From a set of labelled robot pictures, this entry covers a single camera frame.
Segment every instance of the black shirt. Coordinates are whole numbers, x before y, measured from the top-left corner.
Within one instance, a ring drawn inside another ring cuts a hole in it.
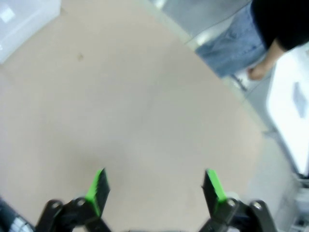
[[[253,0],[251,10],[266,47],[276,38],[286,50],[309,41],[309,0]]]

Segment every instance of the blue denim jeans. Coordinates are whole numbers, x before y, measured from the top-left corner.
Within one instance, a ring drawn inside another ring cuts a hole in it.
[[[219,77],[224,77],[250,66],[266,51],[249,3],[236,13],[225,32],[203,44],[196,53]]]

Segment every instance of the person's arm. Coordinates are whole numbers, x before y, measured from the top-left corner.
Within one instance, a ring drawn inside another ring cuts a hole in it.
[[[248,69],[248,75],[251,80],[261,80],[266,73],[274,66],[277,60],[286,52],[277,39],[272,42],[264,60],[258,63],[254,68]]]

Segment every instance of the translucent plastic bin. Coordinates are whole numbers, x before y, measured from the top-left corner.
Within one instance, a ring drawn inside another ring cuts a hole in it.
[[[0,0],[0,63],[60,14],[61,0]]]

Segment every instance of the green strip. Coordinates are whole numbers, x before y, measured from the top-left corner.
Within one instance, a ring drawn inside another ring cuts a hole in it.
[[[101,172],[102,170],[97,171],[97,174],[94,180],[92,181],[90,189],[88,190],[88,193],[85,196],[85,199],[92,203],[94,210],[96,214],[98,215],[98,217],[100,216],[100,209],[99,209],[98,202],[97,202],[97,186],[98,186],[98,181],[99,181]]]
[[[207,172],[208,172],[209,179],[211,180],[211,183],[213,185],[214,191],[217,194],[218,203],[224,202],[227,199],[227,197],[224,193],[223,187],[220,183],[220,180],[218,178],[216,171],[212,169],[208,169]]]

